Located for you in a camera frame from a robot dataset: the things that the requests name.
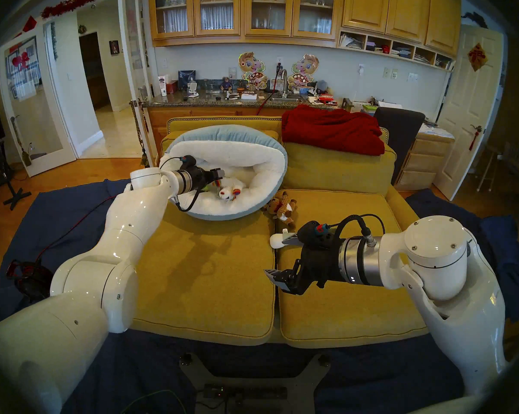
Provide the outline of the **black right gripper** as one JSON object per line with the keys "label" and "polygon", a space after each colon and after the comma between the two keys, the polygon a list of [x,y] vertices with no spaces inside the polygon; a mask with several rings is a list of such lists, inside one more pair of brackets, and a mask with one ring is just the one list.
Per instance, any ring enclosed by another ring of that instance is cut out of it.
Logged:
{"label": "black right gripper", "polygon": [[270,282],[291,295],[303,295],[312,283],[321,289],[326,282],[344,282],[339,267],[339,251],[344,240],[335,238],[329,247],[309,247],[298,238],[297,233],[282,233],[283,246],[303,246],[300,259],[294,269],[265,269]]}

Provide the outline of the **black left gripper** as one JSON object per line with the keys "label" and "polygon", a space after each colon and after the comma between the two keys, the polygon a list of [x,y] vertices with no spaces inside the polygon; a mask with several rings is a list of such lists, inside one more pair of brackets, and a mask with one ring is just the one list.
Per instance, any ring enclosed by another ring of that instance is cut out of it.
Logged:
{"label": "black left gripper", "polygon": [[221,180],[215,180],[215,178],[224,177],[224,171],[221,168],[205,170],[201,167],[190,167],[189,174],[192,181],[191,191],[200,191],[210,183],[212,187],[221,187]]}

